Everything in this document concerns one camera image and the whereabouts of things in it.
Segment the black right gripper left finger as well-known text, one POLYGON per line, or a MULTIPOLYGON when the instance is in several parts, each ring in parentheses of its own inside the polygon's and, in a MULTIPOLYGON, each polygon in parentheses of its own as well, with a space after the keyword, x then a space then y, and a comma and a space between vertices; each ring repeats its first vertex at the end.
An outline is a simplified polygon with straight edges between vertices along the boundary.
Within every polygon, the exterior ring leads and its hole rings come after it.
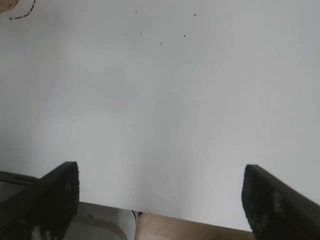
POLYGON ((79 168, 59 165, 41 178, 0 173, 0 238, 62 240, 80 202, 79 168))

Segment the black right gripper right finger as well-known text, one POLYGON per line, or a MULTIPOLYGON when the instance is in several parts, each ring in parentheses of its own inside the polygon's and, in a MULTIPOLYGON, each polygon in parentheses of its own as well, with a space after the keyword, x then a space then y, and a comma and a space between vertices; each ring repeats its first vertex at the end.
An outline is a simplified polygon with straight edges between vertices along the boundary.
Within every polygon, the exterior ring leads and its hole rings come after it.
POLYGON ((257 240, 320 238, 320 206, 259 165, 245 167, 241 201, 257 240))

